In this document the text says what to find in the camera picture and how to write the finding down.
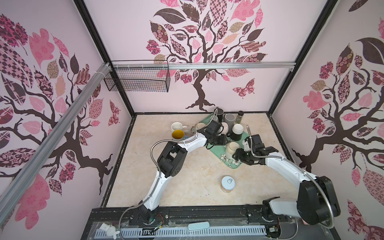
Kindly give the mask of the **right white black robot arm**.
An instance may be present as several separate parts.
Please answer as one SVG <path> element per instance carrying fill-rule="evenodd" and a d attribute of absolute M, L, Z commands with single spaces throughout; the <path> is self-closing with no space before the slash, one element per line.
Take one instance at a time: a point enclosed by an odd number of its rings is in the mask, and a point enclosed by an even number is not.
<path fill-rule="evenodd" d="M 262 214 L 266 220 L 284 215 L 302 219 L 309 225 L 320 224 L 328 229 L 335 225 L 335 217 L 341 214 L 332 181 L 316 176 L 288 160 L 274 147 L 266 147 L 259 135 L 245 138 L 243 146 L 235 150 L 232 158 L 246 165 L 267 166 L 297 190 L 295 200 L 274 197 L 263 201 Z"/>

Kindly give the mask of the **dark grey mug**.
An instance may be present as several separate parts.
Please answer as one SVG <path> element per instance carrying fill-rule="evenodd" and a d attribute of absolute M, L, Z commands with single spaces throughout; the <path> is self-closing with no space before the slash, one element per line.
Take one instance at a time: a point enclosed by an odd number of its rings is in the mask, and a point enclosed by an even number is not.
<path fill-rule="evenodd" d="M 224 122 L 231 128 L 236 122 L 236 116 L 234 114 L 225 114 Z"/>

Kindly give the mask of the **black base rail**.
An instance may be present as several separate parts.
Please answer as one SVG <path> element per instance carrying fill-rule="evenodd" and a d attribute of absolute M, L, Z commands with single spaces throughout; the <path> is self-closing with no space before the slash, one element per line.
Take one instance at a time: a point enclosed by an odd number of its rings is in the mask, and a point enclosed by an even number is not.
<path fill-rule="evenodd" d="M 125 240 L 121 234 L 126 228 L 188 227 L 188 224 L 209 222 L 216 226 L 264 226 L 266 236 L 236 237 L 182 237 L 128 240 L 339 240 L 336 229 L 326 229 L 320 225 L 306 225 L 302 220 L 283 215 L 266 220 L 261 205 L 234 206 L 192 206 L 158 207 L 145 214 L 140 207 L 92 209 L 84 232 L 83 240 L 112 240 L 99 229 L 102 223 L 114 225 L 120 231 L 117 240 Z"/>

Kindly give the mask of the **light blue eraser block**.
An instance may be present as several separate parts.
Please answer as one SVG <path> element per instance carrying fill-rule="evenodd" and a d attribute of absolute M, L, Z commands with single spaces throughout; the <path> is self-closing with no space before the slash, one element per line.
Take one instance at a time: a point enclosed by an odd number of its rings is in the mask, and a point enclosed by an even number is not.
<path fill-rule="evenodd" d="M 188 231 L 190 232 L 205 230 L 209 228 L 210 228 L 209 222 L 198 222 L 198 223 L 188 224 Z"/>

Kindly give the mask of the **white power plug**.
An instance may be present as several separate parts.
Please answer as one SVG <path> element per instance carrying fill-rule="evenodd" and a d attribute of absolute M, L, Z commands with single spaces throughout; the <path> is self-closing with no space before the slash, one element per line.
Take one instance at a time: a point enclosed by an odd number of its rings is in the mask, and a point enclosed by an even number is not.
<path fill-rule="evenodd" d="M 106 233 L 107 237 L 112 237 L 114 240 L 120 235 L 119 229 L 117 229 L 114 225 L 102 223 L 99 227 L 100 230 Z"/>

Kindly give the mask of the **back aluminium rail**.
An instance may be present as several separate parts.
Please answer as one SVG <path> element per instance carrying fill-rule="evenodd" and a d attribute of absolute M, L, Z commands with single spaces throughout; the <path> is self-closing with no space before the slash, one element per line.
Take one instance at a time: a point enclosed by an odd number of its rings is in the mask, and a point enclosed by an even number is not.
<path fill-rule="evenodd" d="M 160 68 L 169 70 L 205 70 L 205 69 L 294 69 L 295 62 L 256 62 L 256 63 L 184 63 L 184 64 L 144 64 L 144 63 L 113 63 L 116 69 L 122 68 Z"/>

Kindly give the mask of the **spice jar black lid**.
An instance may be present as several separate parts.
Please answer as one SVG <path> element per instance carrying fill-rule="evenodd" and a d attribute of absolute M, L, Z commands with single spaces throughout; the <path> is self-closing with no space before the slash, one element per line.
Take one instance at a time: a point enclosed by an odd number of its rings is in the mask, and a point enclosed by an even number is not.
<path fill-rule="evenodd" d="M 243 116 L 244 116 L 244 112 L 243 111 L 238 111 L 235 123 L 236 124 L 240 124 L 241 121 L 242 121 Z"/>

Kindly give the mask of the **green floral tray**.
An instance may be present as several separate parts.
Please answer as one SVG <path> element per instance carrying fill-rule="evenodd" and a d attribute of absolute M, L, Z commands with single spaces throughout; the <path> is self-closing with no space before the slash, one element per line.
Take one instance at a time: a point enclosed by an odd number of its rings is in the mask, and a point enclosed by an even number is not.
<path fill-rule="evenodd" d="M 211 118 L 213 117 L 213 113 L 210 114 L 208 117 L 204 118 L 203 120 L 200 121 L 200 123 L 204 123 L 205 125 L 208 125 L 208 123 L 211 121 Z M 228 130 L 223 130 L 221 132 L 221 134 L 226 134 L 228 132 Z M 242 137 L 239 141 L 235 141 L 241 148 L 244 148 L 244 145 L 243 145 L 243 141 L 245 140 L 245 138 L 247 138 L 249 136 L 248 133 L 246 132 L 243 132 L 242 134 Z M 228 143 L 229 142 L 233 142 L 233 140 L 231 138 L 228 138 L 227 137 L 227 141 Z M 208 145 L 208 148 L 209 150 L 223 163 L 225 164 L 227 167 L 231 168 L 231 169 L 236 169 L 238 168 L 240 165 L 241 165 L 241 162 L 240 160 L 238 161 L 235 161 L 234 159 L 231 159 L 231 158 L 227 158 L 226 156 L 226 147 L 227 145 L 224 145 L 224 146 L 212 146 L 212 145 Z"/>

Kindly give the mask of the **left aluminium rail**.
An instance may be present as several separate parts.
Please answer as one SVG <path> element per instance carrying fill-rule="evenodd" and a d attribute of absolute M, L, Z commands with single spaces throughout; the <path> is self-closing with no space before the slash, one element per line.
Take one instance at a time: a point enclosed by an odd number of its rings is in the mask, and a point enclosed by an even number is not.
<path fill-rule="evenodd" d="M 14 178 L 1 196 L 1 224 L 10 215 L 11 211 L 19 202 L 28 187 L 48 160 L 60 140 L 64 137 L 72 122 L 79 115 L 82 107 L 87 103 L 94 90 L 111 70 L 110 63 L 103 63 L 93 74 L 90 81 L 83 88 L 81 94 L 74 100 L 69 109 L 53 128 L 51 134 L 37 148 L 35 154 L 21 169 L 20 173 Z"/>

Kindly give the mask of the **white ribbed-bottom mug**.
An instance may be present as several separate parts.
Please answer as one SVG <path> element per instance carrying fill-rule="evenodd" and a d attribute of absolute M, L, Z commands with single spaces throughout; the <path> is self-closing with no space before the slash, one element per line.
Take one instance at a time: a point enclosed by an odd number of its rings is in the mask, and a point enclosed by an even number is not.
<path fill-rule="evenodd" d="M 180 122 L 174 122 L 171 124 L 171 130 L 172 130 L 172 132 L 177 131 L 177 130 L 181 130 L 181 131 L 186 133 L 189 131 L 189 128 Z"/>

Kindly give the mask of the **aluminium rail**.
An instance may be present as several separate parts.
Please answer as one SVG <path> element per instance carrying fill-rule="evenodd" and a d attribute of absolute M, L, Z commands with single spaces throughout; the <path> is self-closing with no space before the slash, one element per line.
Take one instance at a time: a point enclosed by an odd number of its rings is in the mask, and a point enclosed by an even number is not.
<path fill-rule="evenodd" d="M 205 69 L 294 69 L 295 62 L 256 62 L 256 63 L 184 63 L 184 64 L 144 64 L 144 63 L 113 63 L 116 69 L 122 68 L 160 68 L 169 70 L 205 70 Z"/>
<path fill-rule="evenodd" d="M 1 196 L 1 224 L 10 215 L 11 211 L 19 202 L 28 187 L 48 160 L 60 140 L 64 137 L 72 122 L 79 115 L 82 107 L 87 103 L 94 90 L 111 70 L 110 63 L 103 63 L 93 74 L 90 81 L 83 88 L 81 94 L 74 100 L 69 109 L 53 128 L 51 134 L 37 148 L 35 154 L 21 169 L 20 173 L 14 178 Z"/>

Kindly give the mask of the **orange cream scalloped mug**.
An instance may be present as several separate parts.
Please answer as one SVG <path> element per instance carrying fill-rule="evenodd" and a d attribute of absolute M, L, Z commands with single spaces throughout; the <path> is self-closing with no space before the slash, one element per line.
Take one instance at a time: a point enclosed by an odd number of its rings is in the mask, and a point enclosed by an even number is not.
<path fill-rule="evenodd" d="M 186 139 L 185 132 L 183 130 L 174 130 L 172 132 L 172 139 L 174 141 L 183 141 Z"/>

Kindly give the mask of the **cream speckled mug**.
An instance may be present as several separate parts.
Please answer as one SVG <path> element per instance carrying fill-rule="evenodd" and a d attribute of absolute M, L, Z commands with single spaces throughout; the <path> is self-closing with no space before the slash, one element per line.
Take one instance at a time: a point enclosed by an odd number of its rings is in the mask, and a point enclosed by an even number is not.
<path fill-rule="evenodd" d="M 235 154 L 236 150 L 240 148 L 240 145 L 236 142 L 230 142 L 226 146 L 225 150 L 225 156 L 229 160 L 233 160 L 233 155 Z"/>

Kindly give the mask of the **pink mug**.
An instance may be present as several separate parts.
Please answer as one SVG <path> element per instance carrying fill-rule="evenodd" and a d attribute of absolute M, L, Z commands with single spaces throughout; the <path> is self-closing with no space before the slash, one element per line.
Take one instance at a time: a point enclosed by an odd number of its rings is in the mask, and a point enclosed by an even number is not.
<path fill-rule="evenodd" d="M 228 133 L 228 131 L 229 131 L 229 126 L 228 126 L 227 123 L 223 122 L 223 123 L 222 123 L 222 127 L 223 127 L 223 129 L 222 129 L 221 134 L 226 135 L 226 134 Z"/>

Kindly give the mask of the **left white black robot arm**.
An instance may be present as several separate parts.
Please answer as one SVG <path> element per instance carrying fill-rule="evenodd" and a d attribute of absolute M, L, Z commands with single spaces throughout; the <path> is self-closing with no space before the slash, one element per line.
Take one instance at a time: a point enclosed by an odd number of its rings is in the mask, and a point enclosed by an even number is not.
<path fill-rule="evenodd" d="M 150 150 L 150 157 L 156 165 L 157 174 L 149 193 L 141 202 L 140 211 L 150 214 L 159 207 L 169 181 L 181 171 L 189 153 L 202 147 L 224 146 L 228 141 L 222 133 L 223 129 L 222 123 L 211 120 L 208 125 L 196 130 L 193 136 L 185 140 L 162 140 L 155 143 Z M 153 150 L 160 143 L 166 145 L 160 156 L 155 159 Z"/>

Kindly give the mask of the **black white mug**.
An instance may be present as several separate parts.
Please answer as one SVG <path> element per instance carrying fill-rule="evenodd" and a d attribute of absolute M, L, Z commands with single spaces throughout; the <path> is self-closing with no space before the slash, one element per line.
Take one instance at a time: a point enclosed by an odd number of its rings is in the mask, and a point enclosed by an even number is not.
<path fill-rule="evenodd" d="M 231 131 L 227 133 L 227 137 L 232 141 L 240 141 L 244 132 L 244 127 L 241 124 L 234 124 Z"/>

